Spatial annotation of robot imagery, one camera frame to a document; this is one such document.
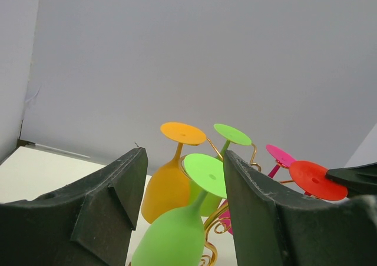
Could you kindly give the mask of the gold wire wine glass rack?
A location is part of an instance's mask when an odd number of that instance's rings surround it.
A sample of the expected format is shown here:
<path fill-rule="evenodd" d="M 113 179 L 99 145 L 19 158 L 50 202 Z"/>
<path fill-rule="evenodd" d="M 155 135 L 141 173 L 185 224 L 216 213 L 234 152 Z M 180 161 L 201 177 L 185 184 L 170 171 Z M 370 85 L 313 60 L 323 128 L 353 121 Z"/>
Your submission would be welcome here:
<path fill-rule="evenodd" d="M 228 232 L 224 229 L 224 224 L 221 223 L 219 216 L 229 209 L 228 203 L 225 200 L 213 211 L 210 215 L 207 216 L 207 219 L 203 223 L 204 225 L 204 234 L 205 234 L 205 243 L 204 249 L 211 251 L 211 254 L 203 254 L 200 260 L 199 265 L 215 265 L 217 261 L 218 252 L 216 247 L 209 242 L 210 231 L 213 230 L 216 234 L 223 234 Z"/>

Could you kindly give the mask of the orange plastic wine glass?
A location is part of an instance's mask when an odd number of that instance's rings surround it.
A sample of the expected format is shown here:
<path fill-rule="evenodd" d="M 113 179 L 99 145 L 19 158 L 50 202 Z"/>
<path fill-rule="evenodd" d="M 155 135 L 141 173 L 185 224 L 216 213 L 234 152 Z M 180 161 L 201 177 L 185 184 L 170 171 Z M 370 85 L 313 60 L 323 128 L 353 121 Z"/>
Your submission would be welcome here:
<path fill-rule="evenodd" d="M 166 122 L 160 127 L 168 139 L 177 143 L 174 157 L 150 178 L 141 204 L 141 215 L 149 223 L 169 210 L 189 203 L 190 183 L 179 168 L 184 145 L 197 146 L 206 141 L 206 134 L 189 124 Z"/>

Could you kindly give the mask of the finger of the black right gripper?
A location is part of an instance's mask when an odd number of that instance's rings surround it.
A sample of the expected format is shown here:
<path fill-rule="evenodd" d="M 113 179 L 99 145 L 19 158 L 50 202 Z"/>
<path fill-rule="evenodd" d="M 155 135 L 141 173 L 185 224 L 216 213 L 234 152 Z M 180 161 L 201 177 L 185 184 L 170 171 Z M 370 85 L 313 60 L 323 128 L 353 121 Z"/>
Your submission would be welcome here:
<path fill-rule="evenodd" d="M 347 188 L 348 195 L 376 195 L 376 163 L 329 169 L 325 177 Z"/>

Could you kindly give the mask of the pink plastic wine glass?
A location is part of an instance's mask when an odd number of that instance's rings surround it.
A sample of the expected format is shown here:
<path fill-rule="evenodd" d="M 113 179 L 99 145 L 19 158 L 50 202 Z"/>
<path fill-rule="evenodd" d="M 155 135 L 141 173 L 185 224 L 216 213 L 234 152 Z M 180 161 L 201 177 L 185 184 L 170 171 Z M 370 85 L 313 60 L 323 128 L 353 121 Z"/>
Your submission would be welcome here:
<path fill-rule="evenodd" d="M 290 154 L 275 145 L 267 144 L 266 150 L 276 162 L 275 167 L 267 175 L 270 178 L 274 178 L 280 168 L 288 169 L 290 165 L 296 161 Z M 221 214 L 221 216 L 219 216 L 219 218 L 221 223 L 224 224 L 224 229 L 233 235 L 230 211 L 225 211 L 223 214 Z"/>

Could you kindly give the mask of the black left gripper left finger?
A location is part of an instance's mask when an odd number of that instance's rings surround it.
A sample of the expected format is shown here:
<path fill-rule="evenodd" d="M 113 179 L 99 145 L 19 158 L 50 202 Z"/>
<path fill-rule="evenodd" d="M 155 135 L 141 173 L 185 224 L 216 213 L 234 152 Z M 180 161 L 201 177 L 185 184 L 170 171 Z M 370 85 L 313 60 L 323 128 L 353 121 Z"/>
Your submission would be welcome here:
<path fill-rule="evenodd" d="M 147 175 L 144 148 L 32 201 L 1 205 L 2 265 L 125 265 Z"/>

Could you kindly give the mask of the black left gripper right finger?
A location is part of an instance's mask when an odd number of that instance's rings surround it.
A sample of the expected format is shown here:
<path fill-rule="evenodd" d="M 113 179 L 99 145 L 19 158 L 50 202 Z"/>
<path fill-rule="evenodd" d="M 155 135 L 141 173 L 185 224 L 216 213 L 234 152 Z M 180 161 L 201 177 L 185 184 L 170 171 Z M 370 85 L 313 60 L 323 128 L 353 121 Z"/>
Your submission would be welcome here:
<path fill-rule="evenodd" d="M 233 151 L 224 177 L 239 265 L 375 265 L 376 196 L 340 204 L 308 197 Z"/>

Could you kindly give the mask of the green plastic wine glass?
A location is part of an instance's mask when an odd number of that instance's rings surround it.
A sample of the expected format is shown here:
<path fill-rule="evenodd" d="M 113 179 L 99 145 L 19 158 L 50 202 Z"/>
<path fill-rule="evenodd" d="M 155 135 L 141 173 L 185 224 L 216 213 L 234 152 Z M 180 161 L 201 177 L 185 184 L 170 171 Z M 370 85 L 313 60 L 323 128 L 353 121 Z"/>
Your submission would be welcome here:
<path fill-rule="evenodd" d="M 218 252 L 208 242 L 210 227 L 203 225 L 200 209 L 208 194 L 227 197 L 223 160 L 195 153 L 187 155 L 183 165 L 201 192 L 193 203 L 167 211 L 149 226 L 130 265 L 204 265 L 204 248 L 211 250 L 208 265 L 216 264 Z"/>
<path fill-rule="evenodd" d="M 200 203 L 199 214 L 208 217 L 219 207 L 222 199 L 226 198 L 226 187 L 223 171 L 223 156 L 231 144 L 249 147 L 252 139 L 244 132 L 232 126 L 216 123 L 214 130 L 224 138 L 224 144 L 215 156 L 192 153 L 183 160 L 183 167 L 190 179 L 189 203 L 193 203 L 204 193 Z"/>

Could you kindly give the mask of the red plastic wine glass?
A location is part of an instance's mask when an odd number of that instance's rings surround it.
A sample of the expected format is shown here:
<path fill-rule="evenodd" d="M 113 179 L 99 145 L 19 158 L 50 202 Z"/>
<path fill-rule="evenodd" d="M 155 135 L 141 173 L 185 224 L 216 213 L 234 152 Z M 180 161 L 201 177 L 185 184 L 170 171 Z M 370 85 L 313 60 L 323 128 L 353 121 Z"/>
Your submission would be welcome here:
<path fill-rule="evenodd" d="M 326 178 L 328 169 L 310 161 L 295 161 L 289 167 L 292 180 L 307 194 L 323 200 L 340 201 L 348 189 Z"/>

